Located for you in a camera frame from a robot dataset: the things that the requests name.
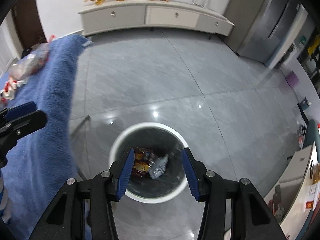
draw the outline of white door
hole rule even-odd
[[[3,27],[0,26],[0,76],[8,69],[14,59],[4,37]]]

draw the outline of blue gripper pad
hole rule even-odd
[[[11,122],[19,117],[30,114],[37,110],[37,105],[35,102],[31,101],[23,105],[17,106],[15,108],[9,109],[4,119],[7,122]]]
[[[120,173],[119,179],[118,179],[118,189],[116,192],[116,198],[117,200],[120,200],[121,197],[124,195],[125,190],[127,189],[129,178],[131,175],[132,167],[134,163],[134,150],[131,149],[130,153],[127,157],[127,160],[125,161],[122,171]]]
[[[191,161],[185,149],[182,150],[181,155],[182,155],[182,165],[183,165],[184,173],[186,174],[186,177],[188,180],[191,195],[193,195],[196,201],[198,201],[200,199],[198,178],[196,176],[196,173],[192,167]]]

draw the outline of refrigerator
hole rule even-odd
[[[225,42],[236,54],[266,64],[286,36],[299,6],[298,0],[230,0],[224,16],[235,27]]]

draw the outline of blue blanket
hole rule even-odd
[[[29,238],[57,191],[76,174],[68,119],[77,59],[87,41],[83,36],[69,35],[50,43],[45,66],[9,101],[8,107],[34,101],[48,117],[45,128],[18,141],[7,154],[7,166],[1,169],[12,201],[9,228],[18,240]]]

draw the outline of purple trash bin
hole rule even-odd
[[[287,83],[289,84],[289,86],[291,88],[294,88],[294,86],[299,83],[299,78],[297,77],[297,75],[293,71],[291,71],[289,73],[289,75],[287,75],[285,80],[287,81]]]

